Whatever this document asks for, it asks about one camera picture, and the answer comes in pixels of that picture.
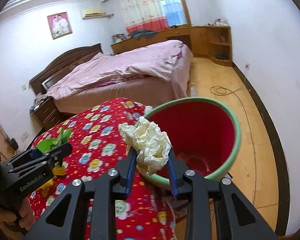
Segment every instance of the bucket rim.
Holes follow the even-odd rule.
[[[144,118],[148,119],[149,117],[156,114],[157,112],[159,112],[167,107],[173,106],[173,105],[177,105],[177,104],[181,104],[181,103],[185,103],[185,102],[196,102],[196,101],[210,103],[210,104],[213,104],[215,106],[222,108],[226,112],[228,117],[230,118],[232,125],[234,127],[234,145],[233,145],[230,155],[218,169],[216,169],[214,172],[205,176],[206,179],[212,179],[212,180],[215,180],[216,178],[219,179],[222,174],[226,174],[229,171],[230,167],[232,166],[232,164],[234,163],[234,161],[238,155],[238,152],[239,152],[239,149],[241,146],[240,122],[239,122],[237,116],[234,114],[234,112],[231,110],[231,108],[229,106],[227,106],[223,102],[220,102],[213,98],[187,97],[187,98],[176,99],[176,100],[164,103],[162,105],[159,105],[159,106],[155,107],[154,109],[152,109],[149,113],[145,114]],[[162,177],[158,174],[153,174],[151,176],[144,176],[144,177],[147,180],[149,180],[150,182],[161,185],[161,187],[163,187],[165,189],[170,188],[170,182],[169,182],[168,178]]]

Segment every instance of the nightstand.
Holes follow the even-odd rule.
[[[43,125],[46,131],[65,120],[63,115],[56,108],[53,99],[50,97],[47,98],[32,115]]]

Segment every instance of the white wall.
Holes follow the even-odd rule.
[[[107,0],[103,4],[108,14],[114,13],[114,17],[110,19],[110,27],[113,34],[127,33],[124,27],[119,0]],[[193,25],[213,23],[217,18],[220,18],[220,10],[215,0],[186,0],[186,4]]]
[[[28,86],[29,80],[42,71],[62,53],[82,46],[102,44],[104,52],[112,52],[109,20],[82,20],[82,8],[100,8],[99,2],[66,2],[6,19],[0,15],[0,124],[7,134],[14,137],[21,150],[27,147],[41,130],[30,116],[29,108],[35,98]],[[53,40],[47,16],[68,12],[72,34]],[[21,141],[23,133],[29,137]]]
[[[217,0],[232,31],[233,61],[268,110],[290,177],[287,234],[300,227],[300,11],[292,0]]]

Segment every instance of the finger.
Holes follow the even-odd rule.
[[[8,210],[0,208],[0,221],[2,222],[13,222],[17,219],[16,215]]]
[[[22,228],[26,228],[27,230],[29,230],[35,221],[36,221],[36,218],[32,212],[32,213],[28,213],[24,218],[20,219],[19,225]]]
[[[21,217],[25,217],[28,213],[33,213],[32,208],[30,207],[30,203],[28,198],[23,199],[21,207],[19,209],[19,214]]]

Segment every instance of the trash bin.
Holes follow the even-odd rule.
[[[154,108],[145,118],[167,132],[177,158],[207,179],[223,178],[238,155],[241,144],[239,120],[218,100],[177,99]],[[145,178],[163,189],[170,189],[166,167]]]

